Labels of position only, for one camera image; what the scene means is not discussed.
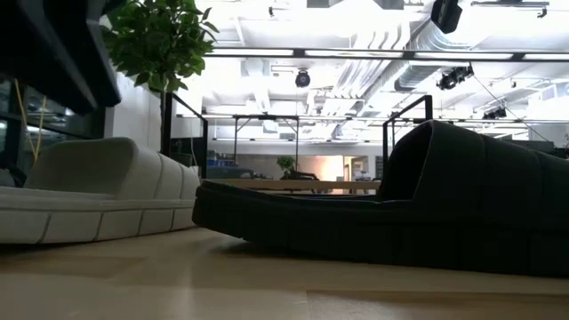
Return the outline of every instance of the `spotlight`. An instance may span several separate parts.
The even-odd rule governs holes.
[[[306,88],[310,84],[310,76],[307,70],[299,70],[299,74],[294,81],[299,88]]]
[[[451,90],[456,84],[463,83],[467,78],[474,75],[472,65],[468,67],[452,68],[450,72],[444,72],[443,77],[437,83],[440,90]]]
[[[461,14],[459,0],[436,0],[430,19],[444,34],[449,34],[458,27]]]
[[[543,19],[546,15],[548,15],[548,8],[543,7],[541,8],[541,13],[538,13],[537,19]]]
[[[492,109],[492,110],[484,112],[482,119],[483,120],[488,120],[488,119],[493,120],[493,119],[505,118],[506,116],[508,116],[508,114],[506,113],[506,109],[504,107],[499,107],[499,108]]]

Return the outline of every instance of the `potted plant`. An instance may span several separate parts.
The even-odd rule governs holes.
[[[284,172],[284,176],[287,177],[294,170],[294,159],[291,156],[280,156],[276,159],[276,164]]]
[[[136,76],[135,86],[160,92],[163,137],[164,121],[170,121],[164,118],[166,94],[187,90],[182,79],[201,75],[204,55],[213,50],[212,33],[219,30],[207,21],[211,9],[199,11],[194,0],[129,0],[108,15],[111,28],[103,27],[116,71]],[[169,154],[166,148],[163,143],[162,152]]]

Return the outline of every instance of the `wooden floor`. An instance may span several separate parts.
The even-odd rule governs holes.
[[[292,257],[205,229],[0,251],[3,320],[569,319],[568,280]]]

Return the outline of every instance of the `small plant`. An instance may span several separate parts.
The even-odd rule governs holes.
[[[276,164],[278,164],[285,175],[294,170],[294,159],[291,156],[278,157],[276,159]]]

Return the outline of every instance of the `white modular couch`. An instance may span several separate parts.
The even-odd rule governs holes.
[[[193,227],[196,172],[126,138],[42,153],[24,188],[0,188],[0,243],[52,244]]]

